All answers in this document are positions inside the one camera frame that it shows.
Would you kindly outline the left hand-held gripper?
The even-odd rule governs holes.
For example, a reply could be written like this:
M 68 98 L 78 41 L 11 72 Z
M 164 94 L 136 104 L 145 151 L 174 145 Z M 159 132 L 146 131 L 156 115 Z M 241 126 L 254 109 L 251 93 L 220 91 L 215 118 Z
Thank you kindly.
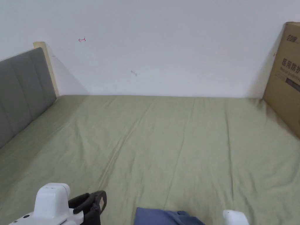
M 48 183 L 37 192 L 34 211 L 13 221 L 12 225 L 100 225 L 107 205 L 107 194 L 100 190 L 68 200 L 70 187 Z

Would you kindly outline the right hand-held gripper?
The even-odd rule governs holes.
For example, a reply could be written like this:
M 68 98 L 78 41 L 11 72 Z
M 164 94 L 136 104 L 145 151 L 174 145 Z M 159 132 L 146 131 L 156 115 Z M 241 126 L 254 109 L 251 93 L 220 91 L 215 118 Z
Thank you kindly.
M 248 219 L 243 212 L 224 210 L 223 218 L 225 225 L 248 225 Z

